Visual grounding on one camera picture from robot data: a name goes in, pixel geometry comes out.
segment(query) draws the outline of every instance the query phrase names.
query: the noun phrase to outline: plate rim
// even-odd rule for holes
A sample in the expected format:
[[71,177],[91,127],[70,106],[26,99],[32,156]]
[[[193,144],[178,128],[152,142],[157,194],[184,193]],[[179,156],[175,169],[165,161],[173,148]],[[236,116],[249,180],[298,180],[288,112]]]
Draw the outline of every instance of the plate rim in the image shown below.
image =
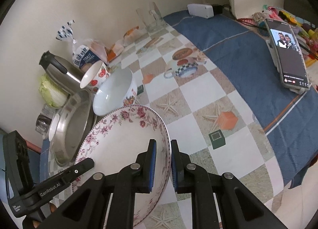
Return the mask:
[[[145,108],[147,108],[148,110],[150,110],[151,112],[153,112],[155,115],[157,115],[157,116],[159,117],[159,119],[162,121],[162,123],[163,123],[163,125],[164,125],[164,129],[165,129],[165,132],[166,132],[166,136],[168,137],[168,150],[169,150],[169,152],[168,152],[168,162],[169,162],[168,171],[169,171],[169,174],[168,174],[168,176],[166,177],[166,181],[165,181],[165,183],[164,183],[163,190],[162,190],[162,192],[160,193],[160,196],[159,196],[157,202],[155,203],[154,208],[153,208],[152,210],[150,210],[150,211],[145,215],[145,217],[143,217],[143,218],[140,220],[140,222],[139,222],[138,224],[135,224],[134,226],[137,226],[137,225],[139,225],[140,223],[142,223],[142,222],[149,216],[149,214],[156,208],[156,206],[158,205],[158,203],[159,203],[159,201],[160,201],[160,199],[161,199],[161,197],[162,197],[163,192],[165,191],[165,189],[166,189],[166,187],[167,187],[167,184],[168,184],[168,181],[169,181],[169,178],[170,178],[170,173],[171,173],[171,158],[172,158],[171,140],[170,140],[170,136],[169,136],[169,132],[168,132],[167,126],[166,126],[165,122],[163,121],[163,119],[160,117],[160,115],[159,115],[155,110],[153,110],[152,108],[150,108],[150,107],[148,107],[148,106],[145,106],[145,105],[141,105],[141,104],[131,104],[131,105],[122,106],[122,107],[120,107],[120,108],[118,108],[118,109],[116,109],[116,110],[113,110],[112,112],[110,112],[110,113],[107,114],[106,116],[104,116],[94,127],[92,127],[92,129],[91,129],[90,132],[87,134],[86,138],[84,139],[83,143],[81,144],[81,146],[80,146],[80,148],[79,148],[79,150],[82,148],[82,146],[83,146],[84,143],[86,142],[86,139],[87,139],[88,135],[91,133],[91,131],[92,131],[93,129],[95,129],[95,127],[98,126],[99,123],[101,123],[101,121],[104,120],[106,117],[108,117],[109,115],[113,114],[114,112],[116,112],[116,111],[118,111],[118,110],[121,110],[121,109],[124,109],[124,108],[129,108],[129,107],[138,107],[138,106],[139,106],[139,107],[145,107]],[[76,163],[76,160],[77,160],[78,155],[79,155],[79,151],[78,151],[78,153],[77,153],[77,155],[76,155],[75,163]],[[73,194],[73,193],[74,193],[74,185],[73,185],[73,182],[72,182],[72,187],[71,187],[71,189],[72,189],[72,194]]]

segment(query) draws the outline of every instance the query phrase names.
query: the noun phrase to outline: metal pan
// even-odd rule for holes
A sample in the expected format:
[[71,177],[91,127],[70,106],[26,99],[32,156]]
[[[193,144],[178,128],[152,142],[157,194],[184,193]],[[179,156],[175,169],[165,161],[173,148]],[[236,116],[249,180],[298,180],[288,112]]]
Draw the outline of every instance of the metal pan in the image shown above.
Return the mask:
[[94,111],[89,90],[81,90],[69,97],[58,112],[60,119],[53,137],[53,153],[60,167],[67,166],[93,126]]

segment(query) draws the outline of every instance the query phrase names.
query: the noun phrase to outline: metal screw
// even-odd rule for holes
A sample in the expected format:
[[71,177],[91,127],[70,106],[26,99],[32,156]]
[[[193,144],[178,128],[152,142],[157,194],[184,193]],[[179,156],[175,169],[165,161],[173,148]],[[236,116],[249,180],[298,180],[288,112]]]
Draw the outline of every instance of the metal screw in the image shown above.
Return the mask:
[[140,164],[135,162],[135,163],[131,164],[130,168],[133,170],[138,170],[140,168]]
[[96,180],[96,181],[100,180],[101,178],[103,178],[103,174],[100,173],[100,172],[95,173],[95,174],[93,175],[93,179]]
[[234,175],[231,174],[230,172],[224,173],[224,178],[225,179],[231,180],[231,179],[233,179],[233,177],[234,177]]
[[187,164],[187,169],[194,170],[195,168],[197,168],[197,166],[194,163],[188,163]]

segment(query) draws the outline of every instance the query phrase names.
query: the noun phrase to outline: white power adapter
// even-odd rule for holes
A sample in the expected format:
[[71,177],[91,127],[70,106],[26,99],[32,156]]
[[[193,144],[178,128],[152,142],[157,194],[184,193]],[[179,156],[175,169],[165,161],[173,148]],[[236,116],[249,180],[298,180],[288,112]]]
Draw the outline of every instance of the white power adapter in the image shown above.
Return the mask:
[[213,7],[211,5],[204,4],[189,4],[189,14],[192,16],[199,16],[209,19],[214,16]]

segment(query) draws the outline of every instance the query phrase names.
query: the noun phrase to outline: checkered tablecloth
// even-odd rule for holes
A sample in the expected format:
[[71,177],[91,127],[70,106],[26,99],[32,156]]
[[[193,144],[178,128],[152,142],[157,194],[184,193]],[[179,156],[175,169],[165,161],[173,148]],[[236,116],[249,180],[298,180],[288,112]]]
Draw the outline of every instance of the checkered tablecloth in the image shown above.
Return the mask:
[[[162,39],[138,51],[155,38]],[[153,75],[153,80],[137,96],[137,103],[161,116],[170,138],[177,139],[180,151],[189,154],[193,163],[210,173],[233,173],[271,209],[274,197],[284,185],[262,127],[231,82],[208,58],[192,76],[166,79],[167,64],[183,48],[191,49],[193,54],[189,57],[194,59],[203,54],[186,37],[167,26],[154,34],[145,33],[126,47],[112,65],[129,67],[138,85],[143,84],[145,75]],[[48,162],[50,175],[62,170],[51,153]],[[53,202],[59,206],[70,194],[67,189]],[[136,228],[192,228],[190,195],[177,195],[169,180],[158,206]]]

